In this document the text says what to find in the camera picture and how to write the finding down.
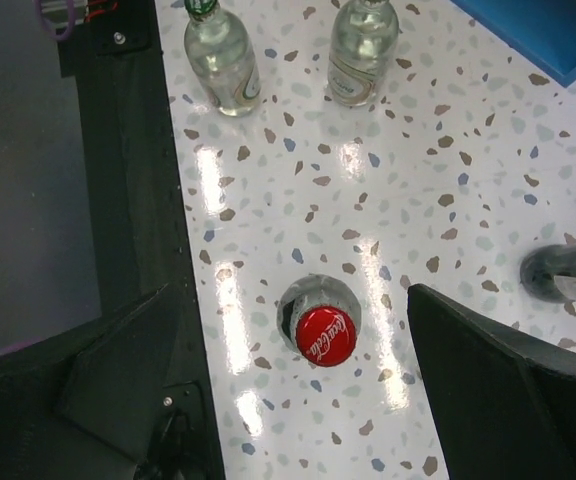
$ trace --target black metal frame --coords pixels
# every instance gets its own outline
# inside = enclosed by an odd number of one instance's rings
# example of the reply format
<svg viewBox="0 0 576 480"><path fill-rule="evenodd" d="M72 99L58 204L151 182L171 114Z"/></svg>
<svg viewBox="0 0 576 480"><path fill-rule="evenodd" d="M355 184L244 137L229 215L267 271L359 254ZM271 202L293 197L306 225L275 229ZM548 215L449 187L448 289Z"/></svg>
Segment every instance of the black metal frame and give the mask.
<svg viewBox="0 0 576 480"><path fill-rule="evenodd" d="M177 284L189 315L183 319L173 362L206 412L207 478L223 478L217 422L183 209L159 30L153 0L123 0L60 44L63 76L79 93L93 243L104 315L165 284ZM145 24L136 22L139 19ZM125 48L103 47L115 32ZM134 32L146 32L131 41Z"/></svg>

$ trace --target bolt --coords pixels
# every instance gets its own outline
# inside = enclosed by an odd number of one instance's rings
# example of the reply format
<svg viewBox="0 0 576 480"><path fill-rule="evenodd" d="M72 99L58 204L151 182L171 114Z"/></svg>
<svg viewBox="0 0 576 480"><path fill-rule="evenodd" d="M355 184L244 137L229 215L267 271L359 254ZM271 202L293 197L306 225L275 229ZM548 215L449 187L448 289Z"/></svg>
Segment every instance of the bolt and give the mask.
<svg viewBox="0 0 576 480"><path fill-rule="evenodd" d="M124 43L126 43L126 37L123 33L115 32L113 38L115 39L115 43L117 45L123 45Z"/></svg>

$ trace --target gray floor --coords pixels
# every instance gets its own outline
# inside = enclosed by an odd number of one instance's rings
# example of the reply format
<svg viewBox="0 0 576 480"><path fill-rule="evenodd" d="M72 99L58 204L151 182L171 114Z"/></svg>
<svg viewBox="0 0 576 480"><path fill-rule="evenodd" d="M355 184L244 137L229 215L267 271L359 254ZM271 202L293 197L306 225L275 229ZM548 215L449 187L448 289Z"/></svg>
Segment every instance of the gray floor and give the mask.
<svg viewBox="0 0 576 480"><path fill-rule="evenodd" d="M0 0L0 349L99 314L74 79L30 0Z"/></svg>

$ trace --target terrazzo table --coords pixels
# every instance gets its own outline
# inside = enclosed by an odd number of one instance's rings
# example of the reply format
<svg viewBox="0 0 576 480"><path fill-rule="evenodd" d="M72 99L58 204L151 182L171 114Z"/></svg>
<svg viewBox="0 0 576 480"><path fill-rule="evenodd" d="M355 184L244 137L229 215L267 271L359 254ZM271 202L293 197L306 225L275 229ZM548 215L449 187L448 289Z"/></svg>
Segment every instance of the terrazzo table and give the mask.
<svg viewBox="0 0 576 480"><path fill-rule="evenodd" d="M576 242L576 84L447 0L393 0L396 62L374 105L347 110L325 96L337 0L222 4L263 78L242 119L215 112L190 72L183 2L160 0L158 16L228 477L445 479L406 288L576 351L576 304L518 284L527 252ZM363 302L337 368L311 367L276 329L275 302L310 272Z"/></svg>

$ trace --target blue tray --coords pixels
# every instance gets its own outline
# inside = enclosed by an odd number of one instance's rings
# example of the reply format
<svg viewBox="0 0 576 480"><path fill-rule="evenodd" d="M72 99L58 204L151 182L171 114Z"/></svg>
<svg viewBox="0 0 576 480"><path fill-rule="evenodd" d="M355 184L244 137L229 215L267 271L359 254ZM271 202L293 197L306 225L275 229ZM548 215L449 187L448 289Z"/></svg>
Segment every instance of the blue tray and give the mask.
<svg viewBox="0 0 576 480"><path fill-rule="evenodd" d="M453 0L555 81L576 80L576 0Z"/></svg>

